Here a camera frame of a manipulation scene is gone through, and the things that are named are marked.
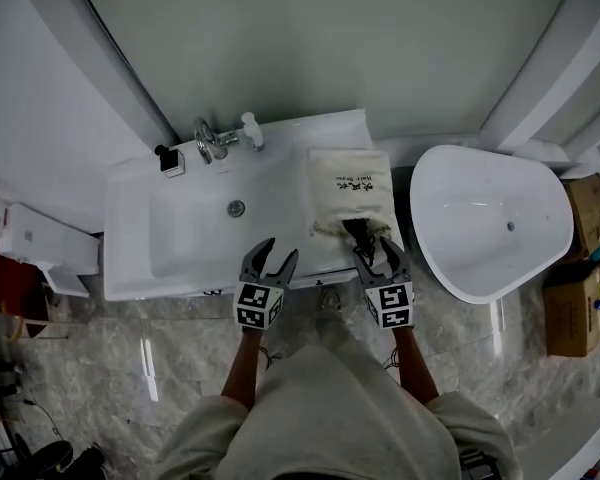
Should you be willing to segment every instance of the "faucet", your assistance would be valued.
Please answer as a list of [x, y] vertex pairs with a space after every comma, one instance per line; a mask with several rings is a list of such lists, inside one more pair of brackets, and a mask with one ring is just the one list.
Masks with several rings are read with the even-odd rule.
[[222, 160], [229, 153], [227, 146], [238, 141], [238, 136], [233, 131], [220, 135], [213, 133], [207, 122], [201, 117], [196, 118], [193, 122], [193, 138], [205, 164], [210, 164], [213, 157]]

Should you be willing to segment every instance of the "sink basin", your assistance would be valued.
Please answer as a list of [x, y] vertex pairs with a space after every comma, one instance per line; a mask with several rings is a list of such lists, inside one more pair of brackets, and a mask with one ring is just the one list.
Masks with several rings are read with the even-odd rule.
[[[233, 290], [246, 252], [276, 238], [265, 270], [293, 250], [300, 258], [291, 288], [356, 275], [351, 251], [309, 235], [307, 149], [372, 148], [363, 110], [261, 126], [256, 153], [242, 131], [223, 160], [205, 165], [195, 143], [178, 146], [185, 173], [165, 177], [158, 158], [114, 167], [107, 185], [104, 281], [108, 300], [202, 295]], [[244, 214], [228, 205], [241, 201]]]
[[571, 245], [567, 194], [538, 162], [437, 146], [416, 164], [410, 196], [413, 226], [429, 267], [466, 302], [502, 297]]

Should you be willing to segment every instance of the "fiducial marker cube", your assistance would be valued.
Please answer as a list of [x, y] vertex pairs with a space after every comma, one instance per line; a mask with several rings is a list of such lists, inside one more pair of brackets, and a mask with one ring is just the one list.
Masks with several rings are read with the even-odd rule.
[[282, 311], [284, 290], [239, 281], [233, 294], [236, 324], [254, 329], [268, 329]]
[[380, 329], [413, 327], [413, 283], [392, 284], [364, 291], [367, 309]]

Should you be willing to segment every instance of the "soap dispenser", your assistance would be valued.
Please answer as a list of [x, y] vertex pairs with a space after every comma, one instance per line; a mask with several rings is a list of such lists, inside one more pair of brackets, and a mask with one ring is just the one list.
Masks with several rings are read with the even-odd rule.
[[167, 178], [184, 174], [184, 155], [179, 150], [160, 144], [154, 153], [160, 157], [160, 170]]
[[251, 139], [253, 149], [262, 151], [264, 149], [264, 137], [262, 136], [260, 125], [256, 123], [253, 112], [242, 114], [242, 122], [244, 123], [244, 134]]

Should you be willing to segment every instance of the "white bathtub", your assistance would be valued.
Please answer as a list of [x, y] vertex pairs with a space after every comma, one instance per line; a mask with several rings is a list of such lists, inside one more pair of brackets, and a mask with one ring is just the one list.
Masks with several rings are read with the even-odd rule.
[[573, 216], [544, 164], [437, 146], [416, 164], [411, 214], [431, 270], [473, 304], [502, 297], [563, 256]]

